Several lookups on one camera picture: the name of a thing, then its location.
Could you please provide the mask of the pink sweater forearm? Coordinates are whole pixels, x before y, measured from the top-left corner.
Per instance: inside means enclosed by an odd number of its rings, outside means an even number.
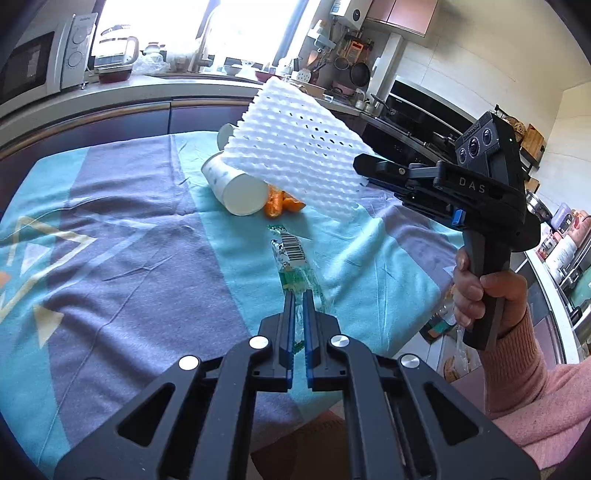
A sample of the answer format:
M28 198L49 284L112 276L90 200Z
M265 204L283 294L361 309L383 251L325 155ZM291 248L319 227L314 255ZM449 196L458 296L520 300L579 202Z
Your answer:
M590 422L590 361L548 369L528 314L479 357L489 418L541 470L565 460Z

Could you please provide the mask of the person's right hand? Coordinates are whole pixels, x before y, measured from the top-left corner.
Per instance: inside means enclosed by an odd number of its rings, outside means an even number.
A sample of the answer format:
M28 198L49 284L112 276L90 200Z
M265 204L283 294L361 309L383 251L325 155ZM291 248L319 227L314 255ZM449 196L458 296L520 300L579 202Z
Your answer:
M501 336L529 315L526 279L512 270L477 277L470 271L470 259L464 247L456 256L454 284L454 316L464 328L470 328L475 321L484 318L486 296L505 301L499 327Z

